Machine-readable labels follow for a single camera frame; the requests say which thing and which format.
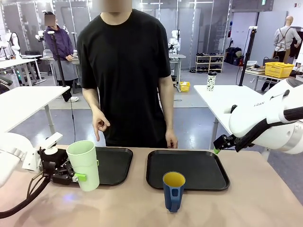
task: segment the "beige tabletop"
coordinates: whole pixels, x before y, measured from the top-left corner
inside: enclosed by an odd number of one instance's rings
[[[114,187],[83,192],[49,183],[19,213],[0,219],[0,227],[300,227],[303,207],[258,152],[221,151],[231,185],[222,192],[184,192],[176,214],[166,210],[163,191],[146,182],[147,155],[132,148],[127,180]],[[15,171],[0,188],[0,211],[24,200],[33,174]]]

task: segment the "man's left hand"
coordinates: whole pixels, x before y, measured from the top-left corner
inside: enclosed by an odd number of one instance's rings
[[[178,148],[178,139],[173,129],[167,129],[165,134],[167,148]]]

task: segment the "purple jacket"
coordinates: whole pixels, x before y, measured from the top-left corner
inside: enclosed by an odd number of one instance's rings
[[[65,57],[68,55],[72,55],[74,52],[70,37],[68,36],[67,32],[64,29],[61,29],[60,27],[58,30],[53,30],[51,27],[47,27],[47,29],[44,33],[44,39],[45,39],[45,42],[46,42],[48,48],[52,51],[53,58],[55,60],[57,60],[57,58],[55,56],[53,41],[51,39],[51,36],[47,33],[49,31],[55,32],[60,60],[66,61]]]

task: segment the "ceiling light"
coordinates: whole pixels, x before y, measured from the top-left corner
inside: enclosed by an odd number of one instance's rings
[[[213,1],[197,1],[196,3],[213,3]]]

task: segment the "black tray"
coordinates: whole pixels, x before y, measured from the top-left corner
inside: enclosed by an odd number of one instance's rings
[[[114,186],[125,181],[133,159],[131,150],[96,147],[96,154],[100,185]]]
[[[182,173],[185,189],[197,191],[222,191],[230,185],[219,157],[209,151],[155,150],[148,154],[146,181],[163,189],[163,176],[169,171]]]

